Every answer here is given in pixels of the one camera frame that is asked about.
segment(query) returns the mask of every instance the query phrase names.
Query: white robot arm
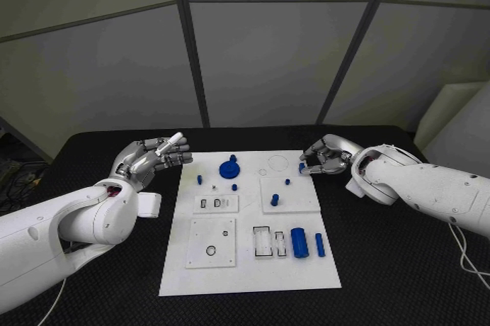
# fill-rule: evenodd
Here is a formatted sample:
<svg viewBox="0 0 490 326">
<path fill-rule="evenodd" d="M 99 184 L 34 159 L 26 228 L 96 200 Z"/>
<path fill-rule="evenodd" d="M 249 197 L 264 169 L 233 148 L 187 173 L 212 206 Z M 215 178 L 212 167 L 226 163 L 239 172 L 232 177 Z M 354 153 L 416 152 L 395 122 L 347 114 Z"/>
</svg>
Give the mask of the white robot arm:
<svg viewBox="0 0 490 326">
<path fill-rule="evenodd" d="M 317 154 L 320 165 L 304 174 L 337 174 L 351 165 L 347 190 L 392 205 L 398 198 L 415 209 L 490 237 L 490 179 L 422 163 L 402 149 L 380 145 L 363 149 L 336 135 L 326 135 L 301 156 Z"/>
<path fill-rule="evenodd" d="M 161 196 L 138 192 L 155 171 L 192 162 L 187 150 L 181 133 L 132 142 L 108 179 L 0 217 L 0 314 L 125 240 L 137 216 L 158 217 Z M 65 253 L 59 237 L 86 247 Z"/>
</svg>

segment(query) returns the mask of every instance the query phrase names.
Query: circular hole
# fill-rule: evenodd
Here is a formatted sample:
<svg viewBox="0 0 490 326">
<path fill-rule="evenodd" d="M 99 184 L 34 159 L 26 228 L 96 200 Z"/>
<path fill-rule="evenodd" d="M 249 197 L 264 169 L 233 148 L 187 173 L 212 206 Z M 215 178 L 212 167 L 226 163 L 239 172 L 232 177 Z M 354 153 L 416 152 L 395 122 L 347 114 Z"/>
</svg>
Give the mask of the circular hole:
<svg viewBox="0 0 490 326">
<path fill-rule="evenodd" d="M 209 246 L 206 248 L 206 254 L 212 257 L 216 254 L 216 248 L 215 246 Z"/>
</svg>

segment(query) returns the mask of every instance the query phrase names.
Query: robotic hand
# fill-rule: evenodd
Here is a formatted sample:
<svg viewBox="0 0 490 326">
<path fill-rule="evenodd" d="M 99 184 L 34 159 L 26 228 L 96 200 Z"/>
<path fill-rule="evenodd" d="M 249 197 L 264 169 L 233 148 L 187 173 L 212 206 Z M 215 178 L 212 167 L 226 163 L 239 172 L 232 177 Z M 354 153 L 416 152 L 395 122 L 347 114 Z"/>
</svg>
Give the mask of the robotic hand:
<svg viewBox="0 0 490 326">
<path fill-rule="evenodd" d="M 161 196 L 138 192 L 155 171 L 192 162 L 187 150 L 181 133 L 132 142 L 115 158 L 108 179 L 0 217 L 0 314 L 125 240 L 137 216 L 158 217 Z M 59 237 L 88 247 L 65 253 Z"/>
<path fill-rule="evenodd" d="M 396 199 L 418 211 L 490 237 L 490 179 L 425 164 L 402 149 L 379 145 L 363 149 L 336 135 L 326 135 L 300 159 L 317 154 L 321 165 L 304 174 L 339 174 L 351 165 L 347 190 L 392 205 Z"/>
</svg>

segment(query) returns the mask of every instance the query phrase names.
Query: gray wall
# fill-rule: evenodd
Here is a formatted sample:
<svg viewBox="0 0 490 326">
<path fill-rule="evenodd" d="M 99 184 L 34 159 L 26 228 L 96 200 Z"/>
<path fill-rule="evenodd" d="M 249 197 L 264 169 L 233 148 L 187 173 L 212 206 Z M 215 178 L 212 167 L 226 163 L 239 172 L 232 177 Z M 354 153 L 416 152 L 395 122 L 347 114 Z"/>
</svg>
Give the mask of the gray wall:
<svg viewBox="0 0 490 326">
<path fill-rule="evenodd" d="M 0 117 L 50 157 L 83 131 L 202 127 L 167 1 L 0 0 Z M 367 1 L 189 0 L 212 127 L 314 124 Z M 415 130 L 441 86 L 490 78 L 488 16 L 383 0 L 324 123 Z"/>
</svg>

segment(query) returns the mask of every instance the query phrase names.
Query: black table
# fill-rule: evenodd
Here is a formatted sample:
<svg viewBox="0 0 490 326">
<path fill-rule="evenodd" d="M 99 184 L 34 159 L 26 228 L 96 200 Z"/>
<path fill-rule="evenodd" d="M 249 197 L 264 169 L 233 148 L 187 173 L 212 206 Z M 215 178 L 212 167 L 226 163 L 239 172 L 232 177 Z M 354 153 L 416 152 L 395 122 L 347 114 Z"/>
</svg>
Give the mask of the black table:
<svg viewBox="0 0 490 326">
<path fill-rule="evenodd" d="M 405 132 L 390 126 L 295 126 L 181 129 L 192 151 L 305 149 L 327 133 L 363 147 L 395 144 L 418 157 Z M 56 157 L 32 203 L 106 178 L 132 140 L 176 130 L 75 135 Z M 490 291 L 460 269 L 447 224 L 409 209 L 357 198 L 349 172 L 313 176 L 340 289 L 158 297 L 180 167 L 158 173 L 147 191 L 161 194 L 160 217 L 138 219 L 130 238 L 66 280 L 47 325 L 488 325 Z M 467 232 L 468 255 L 490 271 L 488 240 Z M 59 285 L 0 316 L 0 325 L 34 325 Z"/>
</svg>

